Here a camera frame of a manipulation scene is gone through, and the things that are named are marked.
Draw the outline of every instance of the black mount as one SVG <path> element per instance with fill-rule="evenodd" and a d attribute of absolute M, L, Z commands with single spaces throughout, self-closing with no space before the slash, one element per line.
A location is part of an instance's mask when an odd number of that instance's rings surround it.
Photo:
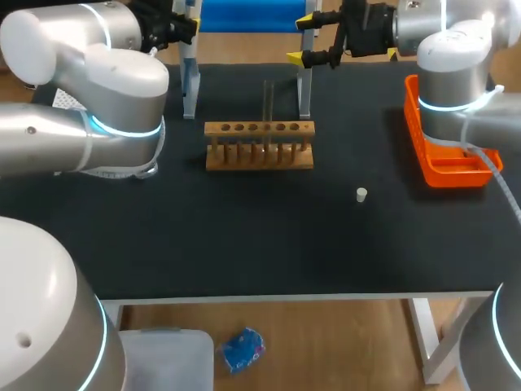
<path fill-rule="evenodd" d="M 172 4 L 173 0 L 133 0 L 127 5 L 141 28 L 141 51 L 148 53 L 153 47 L 163 50 L 174 42 L 191 45 L 198 23 L 172 12 Z"/>
<path fill-rule="evenodd" d="M 298 29 L 319 29 L 338 24 L 335 42 L 328 51 L 304 51 L 305 68 L 329 64 L 340 65 L 342 54 L 352 57 L 383 55 L 394 47 L 393 23 L 396 8 L 385 3 L 368 4 L 366 0 L 343 0 L 339 11 L 315 11 L 311 20 L 297 22 Z"/>

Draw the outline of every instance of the wooden test tube rack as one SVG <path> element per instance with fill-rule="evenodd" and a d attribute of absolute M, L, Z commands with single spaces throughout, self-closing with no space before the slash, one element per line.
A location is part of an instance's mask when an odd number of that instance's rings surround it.
<path fill-rule="evenodd" d="M 208 171 L 312 169 L 312 121 L 207 122 Z M 283 143 L 278 138 L 300 140 Z"/>

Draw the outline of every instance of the black table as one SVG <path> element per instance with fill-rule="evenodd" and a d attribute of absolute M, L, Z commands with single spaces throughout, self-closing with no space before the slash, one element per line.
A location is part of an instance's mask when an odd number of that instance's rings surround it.
<path fill-rule="evenodd" d="M 448 191 L 423 181 L 402 112 L 415 72 L 316 69 L 314 170 L 208 173 L 204 122 L 260 120 L 264 80 L 276 82 L 274 119 L 296 119 L 296 70 L 202 66 L 197 119 L 184 121 L 172 68 L 155 177 L 2 180 L 0 214 L 54 235 L 101 299 L 493 290 L 517 266 L 519 228 L 495 182 Z M 38 88 L 34 102 L 53 97 Z M 519 195 L 521 156 L 502 158 Z"/>

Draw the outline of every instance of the glowing blue light ring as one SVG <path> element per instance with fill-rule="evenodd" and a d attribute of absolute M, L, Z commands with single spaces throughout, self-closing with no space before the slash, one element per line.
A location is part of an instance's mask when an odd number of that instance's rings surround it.
<path fill-rule="evenodd" d="M 112 48 L 112 39 L 111 34 L 108 29 L 107 21 L 101 16 L 99 12 L 97 12 L 93 7 L 91 7 L 89 4 L 78 4 L 79 6 L 82 6 L 92 12 L 96 19 L 98 20 L 99 25 L 103 29 L 103 33 L 105 34 L 105 41 L 107 43 L 107 47 L 109 49 Z"/>
<path fill-rule="evenodd" d="M 499 327 L 497 326 L 497 297 L 499 296 L 499 292 L 501 291 L 501 288 L 503 288 L 503 284 L 499 286 L 499 288 L 496 291 L 496 295 L 494 296 L 494 302 L 492 304 L 492 324 L 494 327 L 494 334 L 496 334 L 497 343 L 499 344 L 499 349 L 505 356 L 506 361 L 509 363 L 510 367 L 514 371 L 514 373 L 518 376 L 518 378 L 521 379 L 521 370 L 519 370 L 518 366 L 515 364 L 514 359 L 512 356 L 510 356 L 510 353 L 508 353 L 508 350 L 506 349 L 505 342 L 503 342 L 503 339 L 501 338 L 501 334 L 499 333 Z"/>
<path fill-rule="evenodd" d="M 494 90 L 485 92 L 474 102 L 464 104 L 462 106 L 453 106 L 451 108 L 442 108 L 440 106 L 432 106 L 428 103 L 423 102 L 420 98 L 418 98 L 418 101 L 419 101 L 420 105 L 424 106 L 425 108 L 428 108 L 429 110 L 433 110 L 435 112 L 459 112 L 459 111 L 465 111 L 465 110 L 477 111 L 477 110 L 480 110 L 481 108 L 483 108 L 495 94 L 500 94 L 504 90 L 505 90 L 505 86 L 498 84 Z"/>
<path fill-rule="evenodd" d="M 89 383 L 94 378 L 94 375 L 96 374 L 96 371 L 99 368 L 99 364 L 101 363 L 101 359 L 103 358 L 103 353 L 105 352 L 105 346 L 107 346 L 107 315 L 105 314 L 105 309 L 103 308 L 103 305 L 101 304 L 101 301 L 96 297 L 96 300 L 99 304 L 99 309 L 101 310 L 101 315 L 103 317 L 103 339 L 101 342 L 101 348 L 99 348 L 99 354 L 98 358 L 96 358 L 96 362 L 94 363 L 94 366 L 92 367 L 92 371 L 90 371 L 90 374 L 87 376 L 81 387 L 78 389 L 78 391 L 85 391 L 87 387 L 89 386 Z"/>
<path fill-rule="evenodd" d="M 131 137 L 131 138 L 145 138 L 153 136 L 154 134 L 158 134 L 161 131 L 161 124 L 155 128 L 154 130 L 151 130 L 150 132 L 143 132 L 143 133 L 133 133 L 133 132 L 123 132 L 121 130 L 117 130 L 114 128 L 111 128 L 110 126 L 107 126 L 103 124 L 98 118 L 95 116 L 92 116 L 92 121 L 103 131 L 113 134 L 115 136 L 121 136 L 121 137 Z"/>
<path fill-rule="evenodd" d="M 428 108 L 429 110 L 433 110 L 435 112 L 459 112 L 461 110 L 467 110 L 469 108 L 473 108 L 476 105 L 476 102 L 478 102 L 476 100 L 475 102 L 464 104 L 462 106 L 454 106 L 454 107 L 451 107 L 451 108 L 442 108 L 440 106 L 432 106 L 432 105 L 430 105 L 428 103 L 425 103 L 420 98 L 418 98 L 418 101 L 425 108 Z"/>

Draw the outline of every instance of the orange plastic basket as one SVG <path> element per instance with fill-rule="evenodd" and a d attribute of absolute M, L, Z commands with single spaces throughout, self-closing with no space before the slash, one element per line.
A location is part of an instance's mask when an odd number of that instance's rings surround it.
<path fill-rule="evenodd" d="M 493 174 L 478 156 L 468 156 L 458 147 L 441 147 L 430 143 L 423 136 L 418 107 L 418 75 L 405 79 L 405 118 L 413 139 L 416 156 L 422 167 L 423 177 L 431 187 L 482 187 Z M 487 156 L 501 171 L 503 162 L 499 152 L 485 150 Z"/>

